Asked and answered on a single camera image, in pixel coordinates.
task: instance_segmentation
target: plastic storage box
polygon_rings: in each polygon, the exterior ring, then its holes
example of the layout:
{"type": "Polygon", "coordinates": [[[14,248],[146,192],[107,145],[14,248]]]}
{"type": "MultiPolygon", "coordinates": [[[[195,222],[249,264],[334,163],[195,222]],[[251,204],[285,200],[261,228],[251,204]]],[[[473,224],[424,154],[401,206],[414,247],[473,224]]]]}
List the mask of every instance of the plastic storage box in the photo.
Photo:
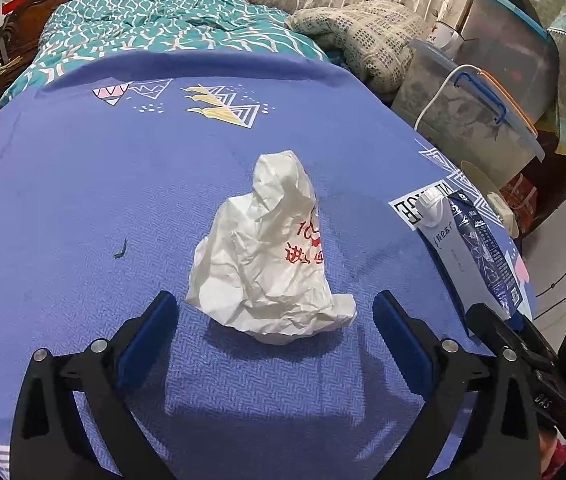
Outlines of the plastic storage box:
{"type": "MultiPolygon", "coordinates": [[[[429,43],[410,40],[408,45],[414,50],[414,58],[392,110],[414,126],[423,108],[458,65],[429,43]]],[[[521,115],[512,102],[489,96],[481,90],[483,85],[476,77],[461,76],[455,76],[444,87],[423,116],[418,132],[457,166],[463,160],[471,162],[500,188],[534,156],[543,159],[543,149],[519,119],[521,115]]]]}
{"type": "Polygon", "coordinates": [[[455,61],[487,70],[535,123],[556,96],[552,37],[508,0],[473,0],[455,61]]]}

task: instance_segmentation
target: metal screw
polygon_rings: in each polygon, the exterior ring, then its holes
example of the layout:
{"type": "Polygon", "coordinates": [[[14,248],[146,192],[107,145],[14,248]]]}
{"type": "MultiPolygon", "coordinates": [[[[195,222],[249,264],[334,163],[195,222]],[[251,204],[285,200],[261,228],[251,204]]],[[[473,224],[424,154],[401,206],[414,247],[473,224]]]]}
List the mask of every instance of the metal screw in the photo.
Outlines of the metal screw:
{"type": "Polygon", "coordinates": [[[34,361],[40,363],[43,359],[47,357],[47,350],[44,348],[39,348],[34,352],[34,361]]]}
{"type": "Polygon", "coordinates": [[[517,360],[517,355],[514,352],[514,350],[510,349],[510,348],[504,348],[503,349],[503,357],[505,357],[508,361],[516,361],[517,360]]]}
{"type": "Polygon", "coordinates": [[[108,342],[105,339],[96,339],[94,343],[90,345],[90,350],[95,354],[100,354],[108,347],[108,342]]]}
{"type": "Polygon", "coordinates": [[[452,339],[445,339],[441,346],[446,352],[454,354],[454,352],[458,352],[458,343],[452,339]]]}

